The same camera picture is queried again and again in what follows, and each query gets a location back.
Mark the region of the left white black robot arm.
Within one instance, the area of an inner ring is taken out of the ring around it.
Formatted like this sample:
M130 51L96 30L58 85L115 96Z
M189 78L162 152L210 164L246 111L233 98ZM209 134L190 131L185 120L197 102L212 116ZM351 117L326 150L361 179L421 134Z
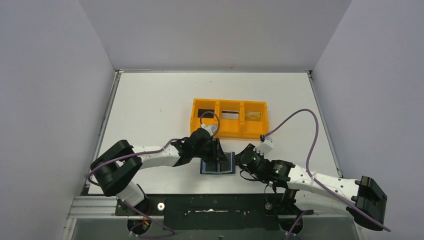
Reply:
M142 147L134 152L125 139L116 142L91 165L88 181L101 188L106 197L117 197L133 212L143 213L148 199L142 188L133 182L141 169L179 167L199 158L206 163L227 163L220 140L209 128L198 128L189 137L172 138L164 146Z

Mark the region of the blue leather card holder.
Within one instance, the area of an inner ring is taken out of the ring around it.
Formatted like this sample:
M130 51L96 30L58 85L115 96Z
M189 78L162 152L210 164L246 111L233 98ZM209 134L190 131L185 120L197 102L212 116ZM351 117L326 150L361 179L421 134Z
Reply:
M205 158L200 159L201 175L232 175L236 173L235 152L224 153L226 161L207 162Z

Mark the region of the orange three-compartment tray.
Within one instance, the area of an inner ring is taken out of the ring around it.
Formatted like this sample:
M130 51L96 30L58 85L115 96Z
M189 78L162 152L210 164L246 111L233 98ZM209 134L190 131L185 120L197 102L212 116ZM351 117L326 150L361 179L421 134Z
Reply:
M261 112L261 121L246 121L245 112ZM218 138L259 139L269 131L267 103L195 98L190 116L190 132L201 124L220 124Z

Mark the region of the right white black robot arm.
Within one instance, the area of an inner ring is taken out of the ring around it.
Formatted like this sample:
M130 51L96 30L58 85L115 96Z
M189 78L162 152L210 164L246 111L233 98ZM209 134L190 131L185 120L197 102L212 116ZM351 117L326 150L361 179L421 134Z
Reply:
M314 173L285 160L268 160L249 144L235 155L235 163L273 189L284 188L282 209L289 213L319 211L351 216L355 223L373 231L388 230L384 225L388 197L368 176L360 179L332 177Z

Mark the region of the gold credit card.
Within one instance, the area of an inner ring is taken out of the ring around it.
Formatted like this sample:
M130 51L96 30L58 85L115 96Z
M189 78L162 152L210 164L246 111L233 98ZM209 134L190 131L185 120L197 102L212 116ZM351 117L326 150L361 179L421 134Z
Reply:
M262 120L262 113L257 111L246 111L244 116L246 121L260 122Z

